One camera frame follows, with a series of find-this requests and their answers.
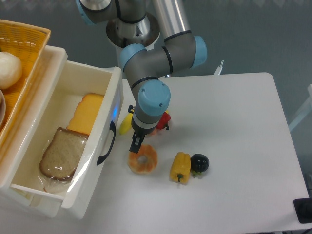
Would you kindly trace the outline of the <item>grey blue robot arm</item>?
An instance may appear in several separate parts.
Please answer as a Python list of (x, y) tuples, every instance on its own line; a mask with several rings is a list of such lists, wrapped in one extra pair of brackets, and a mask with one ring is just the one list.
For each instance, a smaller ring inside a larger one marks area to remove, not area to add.
[(109, 40), (121, 49), (119, 67), (136, 101), (130, 151), (137, 153), (169, 106), (171, 93), (160, 78), (203, 64), (207, 46), (192, 34), (180, 0), (155, 0), (152, 24), (144, 0), (78, 0), (89, 25), (107, 22)]

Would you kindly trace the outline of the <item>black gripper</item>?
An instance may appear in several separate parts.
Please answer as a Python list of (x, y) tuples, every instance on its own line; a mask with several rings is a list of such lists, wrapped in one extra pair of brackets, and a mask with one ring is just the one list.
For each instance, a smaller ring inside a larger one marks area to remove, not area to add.
[(128, 112), (133, 114), (131, 126), (134, 130), (129, 151), (132, 153), (138, 153), (144, 141), (144, 136), (153, 130), (153, 124), (149, 119), (150, 116), (148, 116), (140, 107), (135, 109), (135, 106), (129, 105)]

